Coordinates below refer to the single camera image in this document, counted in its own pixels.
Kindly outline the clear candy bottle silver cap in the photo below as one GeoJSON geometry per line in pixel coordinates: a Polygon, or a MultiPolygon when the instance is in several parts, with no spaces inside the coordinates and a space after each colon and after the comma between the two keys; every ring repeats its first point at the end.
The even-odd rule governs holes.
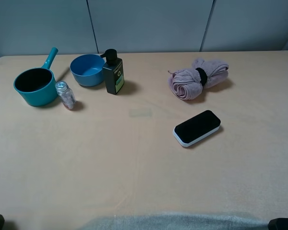
{"type": "Polygon", "coordinates": [[[55,84],[55,88],[64,106],[72,110],[76,104],[76,99],[68,84],[65,81],[58,81],[55,84]]]}

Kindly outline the rolled pink towel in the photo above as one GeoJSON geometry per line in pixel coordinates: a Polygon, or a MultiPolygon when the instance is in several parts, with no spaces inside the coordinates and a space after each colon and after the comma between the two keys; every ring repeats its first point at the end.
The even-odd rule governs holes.
{"type": "Polygon", "coordinates": [[[193,61],[191,68],[171,72],[168,85],[181,100],[193,100],[202,93],[203,89],[211,88],[226,80],[228,69],[228,63],[222,60],[197,58],[193,61]],[[208,80],[205,86],[201,85],[201,78],[196,68],[202,68],[206,72],[208,80]]]}

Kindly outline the black and white eraser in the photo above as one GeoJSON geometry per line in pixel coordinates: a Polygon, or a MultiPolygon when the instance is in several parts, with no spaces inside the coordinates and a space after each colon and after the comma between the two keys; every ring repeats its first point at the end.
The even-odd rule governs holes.
{"type": "Polygon", "coordinates": [[[218,131],[220,125],[221,120],[212,111],[206,110],[175,126],[173,135],[183,147],[190,147],[218,131]]]}

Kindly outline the blue plastic bowl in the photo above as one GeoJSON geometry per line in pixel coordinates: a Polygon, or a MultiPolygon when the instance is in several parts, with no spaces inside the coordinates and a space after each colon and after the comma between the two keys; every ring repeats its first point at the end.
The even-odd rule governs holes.
{"type": "Polygon", "coordinates": [[[79,85],[93,87],[104,81],[103,58],[95,54],[85,54],[75,58],[70,64],[70,71],[79,85]]]}

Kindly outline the dark green pump bottle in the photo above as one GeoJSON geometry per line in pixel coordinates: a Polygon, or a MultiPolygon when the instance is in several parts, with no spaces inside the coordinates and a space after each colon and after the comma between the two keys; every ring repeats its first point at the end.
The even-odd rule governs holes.
{"type": "Polygon", "coordinates": [[[115,49],[108,49],[101,55],[106,59],[102,73],[108,93],[116,95],[124,85],[124,71],[122,59],[117,56],[115,49]]]}

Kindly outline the black object bottom right corner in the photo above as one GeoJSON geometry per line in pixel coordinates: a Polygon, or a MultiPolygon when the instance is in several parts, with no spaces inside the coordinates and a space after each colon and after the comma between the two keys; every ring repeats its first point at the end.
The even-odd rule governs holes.
{"type": "Polygon", "coordinates": [[[288,230],[288,218],[276,218],[268,223],[269,230],[288,230]]]}

